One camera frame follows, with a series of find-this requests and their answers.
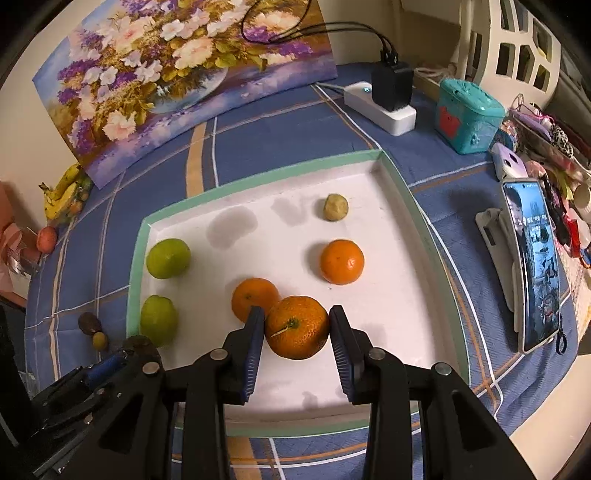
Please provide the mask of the white tray with green rim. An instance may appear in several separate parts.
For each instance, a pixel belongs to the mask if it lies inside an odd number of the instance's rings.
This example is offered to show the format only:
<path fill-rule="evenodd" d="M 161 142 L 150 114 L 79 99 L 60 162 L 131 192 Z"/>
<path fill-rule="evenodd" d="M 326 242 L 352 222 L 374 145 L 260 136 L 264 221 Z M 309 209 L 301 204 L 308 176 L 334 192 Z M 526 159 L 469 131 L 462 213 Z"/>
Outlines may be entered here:
<path fill-rule="evenodd" d="M 341 194 L 349 213 L 322 216 L 325 198 Z M 149 250 L 177 238 L 191 262 L 179 276 L 152 277 Z M 351 240 L 365 256 L 356 282 L 322 276 L 322 249 Z M 238 318 L 233 290 L 242 280 L 270 280 L 283 296 L 342 306 L 353 328 L 406 364 L 443 361 L 470 375 L 467 336 L 454 286 L 418 205 L 398 168 L 380 150 L 315 159 L 250 176 L 179 201 L 141 223 L 130 270 L 126 332 L 139 330 L 146 298 L 169 298 L 178 316 L 174 340 L 160 349 L 165 368 L 190 365 L 221 346 Z"/>

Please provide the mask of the clear plastic fruit container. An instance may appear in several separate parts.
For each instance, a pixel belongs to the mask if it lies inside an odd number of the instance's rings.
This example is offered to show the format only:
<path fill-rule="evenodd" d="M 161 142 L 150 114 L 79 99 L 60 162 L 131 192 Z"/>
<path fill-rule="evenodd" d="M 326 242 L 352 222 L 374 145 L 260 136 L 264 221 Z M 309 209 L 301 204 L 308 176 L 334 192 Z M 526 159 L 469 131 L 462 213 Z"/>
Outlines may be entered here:
<path fill-rule="evenodd" d="M 47 206 L 48 224 L 57 227 L 70 223 L 83 210 L 93 187 L 94 183 L 90 177 L 82 173 L 58 200 Z"/>

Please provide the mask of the cluttered accessory tray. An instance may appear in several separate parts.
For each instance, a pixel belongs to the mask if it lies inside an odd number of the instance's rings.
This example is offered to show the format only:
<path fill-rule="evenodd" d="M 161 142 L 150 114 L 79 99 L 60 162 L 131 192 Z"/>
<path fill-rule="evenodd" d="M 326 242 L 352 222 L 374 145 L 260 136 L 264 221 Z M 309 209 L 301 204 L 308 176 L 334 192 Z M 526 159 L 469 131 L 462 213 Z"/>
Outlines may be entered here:
<path fill-rule="evenodd" d="M 590 179 L 578 150 L 555 119 L 518 94 L 508 109 L 503 129 L 510 148 L 526 173 L 541 183 L 555 235 L 567 254 L 590 267 L 590 227 L 574 209 L 575 190 Z"/>

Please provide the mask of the small brown longan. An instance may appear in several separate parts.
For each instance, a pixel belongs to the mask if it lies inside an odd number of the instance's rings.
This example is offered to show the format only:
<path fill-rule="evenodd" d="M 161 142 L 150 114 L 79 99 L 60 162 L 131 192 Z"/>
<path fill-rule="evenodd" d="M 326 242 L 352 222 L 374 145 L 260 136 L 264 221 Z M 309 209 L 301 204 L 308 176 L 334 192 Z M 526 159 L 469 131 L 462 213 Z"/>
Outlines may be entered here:
<path fill-rule="evenodd" d="M 104 352 L 109 347 L 109 339 L 102 331 L 97 331 L 92 336 L 92 346 L 97 352 Z"/>
<path fill-rule="evenodd" d="M 325 198 L 322 216 L 328 221 L 341 221 L 349 213 L 349 202 L 341 194 L 329 194 Z"/>

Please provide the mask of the blue plaid tablecloth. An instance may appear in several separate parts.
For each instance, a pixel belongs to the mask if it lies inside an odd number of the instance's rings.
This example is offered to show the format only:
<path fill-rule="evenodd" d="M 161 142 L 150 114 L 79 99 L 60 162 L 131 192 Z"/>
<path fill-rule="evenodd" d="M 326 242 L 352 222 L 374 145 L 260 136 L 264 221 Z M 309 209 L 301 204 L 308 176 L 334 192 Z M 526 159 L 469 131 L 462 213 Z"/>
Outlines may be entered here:
<path fill-rule="evenodd" d="M 567 374 L 578 347 L 573 302 L 563 300 L 565 354 L 517 351 L 497 272 L 476 226 L 478 212 L 502 203 L 493 164 L 460 155 L 435 131 L 435 104 L 415 94 L 416 128 L 393 137 L 322 85 L 247 104 L 165 143 L 106 186 L 92 191 L 72 226 L 62 229 L 28 292 L 25 368 L 37 388 L 97 354 L 78 315 L 96 311 L 113 343 L 125 335 L 129 270 L 147 215 L 172 203 L 267 170 L 353 151 L 384 149 L 427 214 L 452 269 L 468 337 L 471 384 L 483 402 L 502 397 L 498 418 L 513 432 Z M 485 390 L 493 381 L 493 393 Z"/>

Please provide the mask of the orange tangerine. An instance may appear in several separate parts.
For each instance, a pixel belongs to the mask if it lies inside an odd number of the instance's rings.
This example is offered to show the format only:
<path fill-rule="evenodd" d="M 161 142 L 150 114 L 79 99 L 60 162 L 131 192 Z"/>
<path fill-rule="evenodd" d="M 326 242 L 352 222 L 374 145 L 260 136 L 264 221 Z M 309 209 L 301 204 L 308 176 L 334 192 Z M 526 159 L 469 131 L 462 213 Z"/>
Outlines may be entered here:
<path fill-rule="evenodd" d="M 245 323 L 249 319 L 252 307 L 263 308 L 264 313 L 267 314 L 279 302 L 280 292 L 270 280 L 252 277 L 243 280 L 235 287 L 230 306 L 235 317 Z"/>
<path fill-rule="evenodd" d="M 355 242 L 338 239 L 329 242 L 320 257 L 322 276 L 335 285 L 356 282 L 365 268 L 365 256 Z"/>
<path fill-rule="evenodd" d="M 266 315 L 266 342 L 277 356 L 305 360 L 322 350 L 329 338 L 329 314 L 316 299 L 290 296 Z"/>

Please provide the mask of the red apple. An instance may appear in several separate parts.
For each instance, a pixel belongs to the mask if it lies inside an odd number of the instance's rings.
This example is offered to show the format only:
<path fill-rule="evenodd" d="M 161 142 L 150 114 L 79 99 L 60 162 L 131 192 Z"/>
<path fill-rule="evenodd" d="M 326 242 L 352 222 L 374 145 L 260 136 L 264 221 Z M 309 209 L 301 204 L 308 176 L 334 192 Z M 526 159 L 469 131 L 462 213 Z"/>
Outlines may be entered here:
<path fill-rule="evenodd" d="M 36 238 L 36 248 L 42 254 L 51 254 L 57 243 L 57 231 L 52 226 L 39 230 Z"/>

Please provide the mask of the black power adapter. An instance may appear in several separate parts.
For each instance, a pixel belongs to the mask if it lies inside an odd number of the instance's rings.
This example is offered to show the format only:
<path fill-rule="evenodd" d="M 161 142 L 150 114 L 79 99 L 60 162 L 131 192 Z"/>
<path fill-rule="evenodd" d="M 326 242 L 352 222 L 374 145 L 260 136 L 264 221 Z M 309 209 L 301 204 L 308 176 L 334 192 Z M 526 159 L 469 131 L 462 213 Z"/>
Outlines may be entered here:
<path fill-rule="evenodd" d="M 411 103 L 414 69 L 405 62 L 394 66 L 379 64 L 372 72 L 372 99 L 387 111 L 396 111 Z"/>

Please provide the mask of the green mango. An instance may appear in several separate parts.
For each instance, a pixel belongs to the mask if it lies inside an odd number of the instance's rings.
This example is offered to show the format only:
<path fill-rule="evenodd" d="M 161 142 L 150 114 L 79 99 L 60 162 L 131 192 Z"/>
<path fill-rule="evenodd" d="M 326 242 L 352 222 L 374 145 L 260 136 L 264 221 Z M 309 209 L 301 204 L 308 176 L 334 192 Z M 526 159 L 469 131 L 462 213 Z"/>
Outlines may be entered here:
<path fill-rule="evenodd" d="M 146 257 L 148 273 L 156 279 L 168 279 L 182 275 L 190 266 L 191 253 L 180 239 L 168 238 L 156 243 Z"/>
<path fill-rule="evenodd" d="M 171 343 L 177 333 L 178 312 L 172 301 L 164 296 L 151 295 L 140 311 L 140 334 L 155 347 Z"/>

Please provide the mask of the flower painting canvas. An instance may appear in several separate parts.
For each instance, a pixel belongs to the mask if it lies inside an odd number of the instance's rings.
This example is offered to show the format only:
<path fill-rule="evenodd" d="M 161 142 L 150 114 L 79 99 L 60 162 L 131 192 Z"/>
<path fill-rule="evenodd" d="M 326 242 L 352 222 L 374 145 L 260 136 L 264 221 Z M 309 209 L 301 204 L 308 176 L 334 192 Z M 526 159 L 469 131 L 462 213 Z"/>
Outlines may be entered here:
<path fill-rule="evenodd" d="M 105 1 L 33 83 L 97 186 L 206 120 L 335 77 L 325 35 L 274 37 L 322 20 L 315 1 Z"/>

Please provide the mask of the smartphone on stand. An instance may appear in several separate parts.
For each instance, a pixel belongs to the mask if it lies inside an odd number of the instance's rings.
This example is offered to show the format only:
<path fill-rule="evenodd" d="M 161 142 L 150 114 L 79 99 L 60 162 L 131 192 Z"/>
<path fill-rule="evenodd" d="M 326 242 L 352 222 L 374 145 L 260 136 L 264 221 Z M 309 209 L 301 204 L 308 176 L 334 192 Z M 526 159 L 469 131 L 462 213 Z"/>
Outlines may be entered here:
<path fill-rule="evenodd" d="M 501 183 L 508 243 L 512 248 L 514 314 L 518 347 L 528 355 L 558 335 L 561 327 L 559 262 L 552 221 L 540 183 Z"/>

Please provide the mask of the purple white small device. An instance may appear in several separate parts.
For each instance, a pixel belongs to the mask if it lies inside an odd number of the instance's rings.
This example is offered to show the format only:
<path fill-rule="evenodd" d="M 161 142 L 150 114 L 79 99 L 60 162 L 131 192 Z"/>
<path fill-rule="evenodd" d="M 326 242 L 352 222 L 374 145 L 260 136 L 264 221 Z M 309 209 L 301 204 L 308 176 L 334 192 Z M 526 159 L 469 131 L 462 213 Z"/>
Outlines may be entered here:
<path fill-rule="evenodd" d="M 528 177 L 524 162 L 504 144 L 495 142 L 490 148 L 490 155 L 499 181 Z"/>

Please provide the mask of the white power strip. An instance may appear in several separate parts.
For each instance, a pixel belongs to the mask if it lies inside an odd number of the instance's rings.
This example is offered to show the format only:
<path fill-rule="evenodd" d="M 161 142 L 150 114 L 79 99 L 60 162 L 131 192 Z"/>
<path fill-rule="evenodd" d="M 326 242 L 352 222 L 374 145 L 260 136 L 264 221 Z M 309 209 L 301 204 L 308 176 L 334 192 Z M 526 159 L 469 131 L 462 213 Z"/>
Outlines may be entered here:
<path fill-rule="evenodd" d="M 402 136 L 415 129 L 417 110 L 407 105 L 395 111 L 388 111 L 374 102 L 369 82 L 356 82 L 344 88 L 346 106 L 363 115 L 394 137 Z"/>

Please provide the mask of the yellow banana bunch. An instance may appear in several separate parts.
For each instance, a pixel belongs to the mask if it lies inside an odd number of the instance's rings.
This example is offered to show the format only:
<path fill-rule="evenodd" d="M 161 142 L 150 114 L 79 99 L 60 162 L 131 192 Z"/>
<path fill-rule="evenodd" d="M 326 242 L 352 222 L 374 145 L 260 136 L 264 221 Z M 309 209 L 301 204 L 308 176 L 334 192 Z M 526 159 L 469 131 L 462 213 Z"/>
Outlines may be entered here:
<path fill-rule="evenodd" d="M 39 185 L 44 196 L 44 214 L 48 222 L 55 220 L 64 206 L 77 191 L 77 180 L 83 172 L 76 163 L 71 165 L 62 175 L 55 187 L 49 187 L 44 182 Z"/>

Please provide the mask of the white chair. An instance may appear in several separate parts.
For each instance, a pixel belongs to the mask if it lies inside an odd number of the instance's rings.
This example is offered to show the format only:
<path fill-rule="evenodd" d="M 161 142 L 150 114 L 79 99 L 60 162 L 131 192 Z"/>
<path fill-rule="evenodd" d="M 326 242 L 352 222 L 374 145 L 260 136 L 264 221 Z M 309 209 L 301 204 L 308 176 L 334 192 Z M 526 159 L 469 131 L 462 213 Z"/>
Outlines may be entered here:
<path fill-rule="evenodd" d="M 403 1 L 403 9 L 460 27 L 437 79 L 480 86 L 508 106 L 515 97 L 545 106 L 558 85 L 561 44 L 522 1 Z"/>

